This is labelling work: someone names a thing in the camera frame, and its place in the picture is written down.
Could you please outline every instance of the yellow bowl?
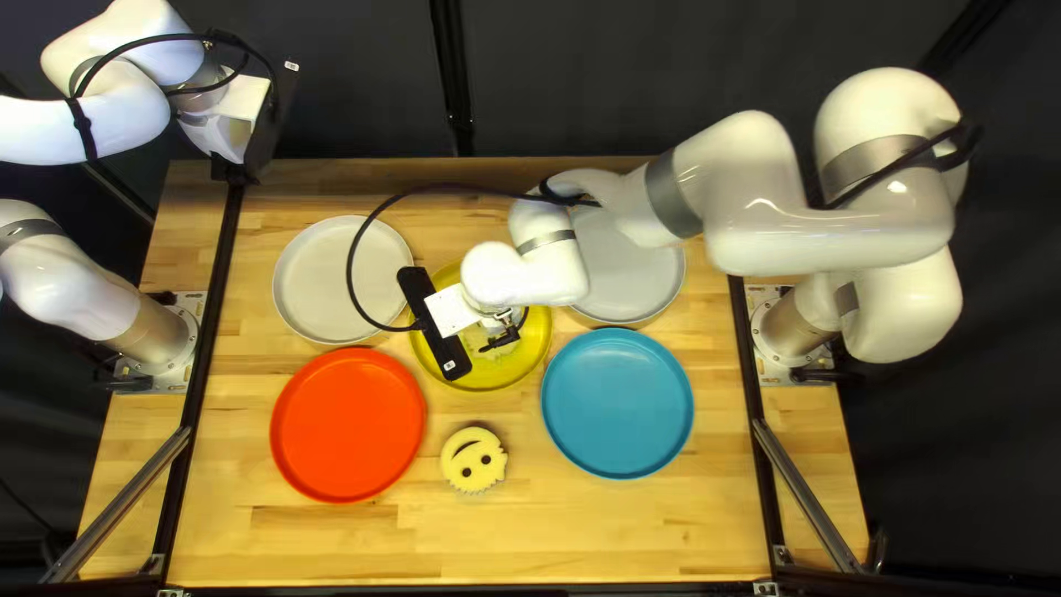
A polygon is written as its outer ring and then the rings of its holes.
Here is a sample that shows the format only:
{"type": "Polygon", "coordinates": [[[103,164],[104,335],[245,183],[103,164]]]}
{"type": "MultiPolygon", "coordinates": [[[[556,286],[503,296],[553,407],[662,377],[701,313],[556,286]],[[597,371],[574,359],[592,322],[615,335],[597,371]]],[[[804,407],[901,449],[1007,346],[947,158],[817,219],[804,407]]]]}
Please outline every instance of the yellow bowl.
{"type": "MultiPolygon", "coordinates": [[[[460,281],[460,262],[450,263],[431,276],[431,281],[436,289],[453,285],[460,281]]],[[[516,384],[527,376],[545,358],[549,352],[549,345],[553,340],[553,314],[549,308],[530,308],[527,314],[526,323],[520,329],[519,341],[510,345],[511,352],[501,354],[498,351],[505,351],[507,347],[502,347],[494,354],[486,355],[479,352],[483,341],[479,345],[469,346],[465,332],[457,335],[460,343],[468,351],[471,358],[471,373],[454,382],[449,382],[442,377],[438,364],[435,363],[431,349],[423,334],[413,332],[410,340],[413,343],[413,352],[416,359],[435,380],[447,386],[452,386],[469,392],[489,392],[500,390],[516,384]]]]}

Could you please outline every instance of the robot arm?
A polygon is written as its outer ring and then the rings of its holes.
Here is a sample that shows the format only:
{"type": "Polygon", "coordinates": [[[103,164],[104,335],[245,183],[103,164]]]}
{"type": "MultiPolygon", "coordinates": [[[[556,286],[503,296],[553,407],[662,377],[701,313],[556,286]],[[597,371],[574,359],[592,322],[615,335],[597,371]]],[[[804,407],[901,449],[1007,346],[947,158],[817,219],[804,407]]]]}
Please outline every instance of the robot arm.
{"type": "MultiPolygon", "coordinates": [[[[129,41],[172,33],[191,33],[191,29],[164,0],[115,0],[102,15],[45,48],[40,66],[69,96],[100,56],[129,41]]],[[[77,100],[91,122],[97,155],[112,155],[157,137],[170,121],[172,104],[196,146],[242,163],[267,80],[239,75],[210,92],[172,99],[163,92],[182,84],[209,85],[230,72],[214,64],[203,45],[193,40],[141,46],[111,60],[77,100]]],[[[86,158],[66,101],[0,95],[0,160],[50,165],[86,158]]]]}
{"type": "Polygon", "coordinates": [[[164,371],[190,355],[194,331],[85,254],[41,210],[0,199],[0,292],[30,317],[164,371]]]}
{"type": "MultiPolygon", "coordinates": [[[[847,80],[827,98],[815,126],[827,200],[951,128],[960,116],[938,83],[910,70],[874,69],[847,80]]],[[[949,143],[935,147],[937,155],[954,150],[949,143]]],[[[674,244],[702,232],[709,257],[724,271],[815,274],[789,294],[786,310],[769,315],[777,333],[756,339],[772,340],[776,349],[802,358],[805,353],[798,351],[842,332],[856,358],[889,363],[935,346],[960,312],[960,285],[946,243],[966,172],[962,165],[943,174],[928,156],[842,208],[813,209],[783,126],[764,112],[744,111],[628,174],[572,170],[546,183],[562,195],[592,194],[641,246],[674,244]],[[796,302],[797,296],[805,300],[796,302]],[[783,321],[788,312],[798,317],[783,321]]],[[[475,247],[469,256],[481,250],[475,247]]],[[[549,284],[524,276],[501,291],[491,287],[510,283],[498,271],[501,266],[500,260],[465,262],[462,279],[472,301],[498,308],[570,304],[581,295],[564,294],[568,289],[588,287],[569,282],[543,296],[539,291],[549,284]],[[526,291],[529,286],[535,292],[526,291]]]]}

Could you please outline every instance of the wooden table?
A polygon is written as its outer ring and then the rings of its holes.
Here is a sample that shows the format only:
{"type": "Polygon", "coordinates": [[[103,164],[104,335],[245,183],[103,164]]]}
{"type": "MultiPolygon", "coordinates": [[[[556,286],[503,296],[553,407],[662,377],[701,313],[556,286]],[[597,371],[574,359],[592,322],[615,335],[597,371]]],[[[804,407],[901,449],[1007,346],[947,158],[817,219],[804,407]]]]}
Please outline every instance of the wooden table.
{"type": "MultiPolygon", "coordinates": [[[[403,335],[369,344],[400,361],[428,401],[427,436],[411,470],[375,499],[314,503],[269,455],[273,404],[284,384],[331,350],[303,340],[273,306],[274,263],[298,231],[367,213],[386,195],[437,180],[523,190],[576,166],[627,171],[643,158],[280,160],[244,201],[220,335],[180,513],[169,582],[222,585],[568,583],[749,580],[769,575],[726,277],[700,239],[686,246],[678,300],[641,332],[669,349],[692,382],[696,416],[680,456],[636,481],[592,477],[552,445],[538,392],[544,366],[489,396],[432,379],[403,335]],[[454,493],[438,472],[441,442],[487,421],[509,452],[508,477],[482,496],[454,493]]],[[[202,289],[213,259],[224,185],[205,161],[169,172],[142,288],[202,289]]],[[[381,217],[429,270],[477,242],[509,241],[509,200],[406,198],[381,217]]],[[[554,310],[552,356],[587,328],[554,310]]],[[[178,397],[115,397],[82,527],[174,431],[178,397]]],[[[833,388],[764,390],[768,421],[855,549],[867,545],[843,422],[833,388]]],[[[127,574],[147,558],[164,480],[156,484],[83,569],[127,574]]],[[[786,542],[797,561],[824,563],[779,481],[786,542]]]]}

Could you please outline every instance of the black wall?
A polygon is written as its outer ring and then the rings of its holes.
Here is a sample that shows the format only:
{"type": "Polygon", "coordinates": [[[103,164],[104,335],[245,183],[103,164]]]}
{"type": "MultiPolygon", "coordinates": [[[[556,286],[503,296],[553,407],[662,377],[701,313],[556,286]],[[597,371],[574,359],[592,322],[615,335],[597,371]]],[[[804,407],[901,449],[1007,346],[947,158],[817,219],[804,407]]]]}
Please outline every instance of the black wall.
{"type": "Polygon", "coordinates": [[[808,150],[830,90],[914,67],[966,0],[469,0],[482,155],[655,154],[743,109],[808,150]]]}
{"type": "Polygon", "coordinates": [[[1013,3],[944,78],[987,129],[951,250],[964,308],[934,351],[842,392],[895,566],[1061,575],[1061,3],[1013,3]]]}

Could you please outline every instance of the yellow sponge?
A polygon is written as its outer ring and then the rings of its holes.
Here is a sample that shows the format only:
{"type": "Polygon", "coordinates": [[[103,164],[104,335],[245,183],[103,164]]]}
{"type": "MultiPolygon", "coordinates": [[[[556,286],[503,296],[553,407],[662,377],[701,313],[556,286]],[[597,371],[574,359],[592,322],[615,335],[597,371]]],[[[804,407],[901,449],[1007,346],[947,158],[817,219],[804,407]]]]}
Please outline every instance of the yellow sponge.
{"type": "Polygon", "coordinates": [[[450,436],[440,456],[442,476],[464,493],[484,492],[505,480],[508,455],[501,440],[482,427],[465,427],[450,436]]]}

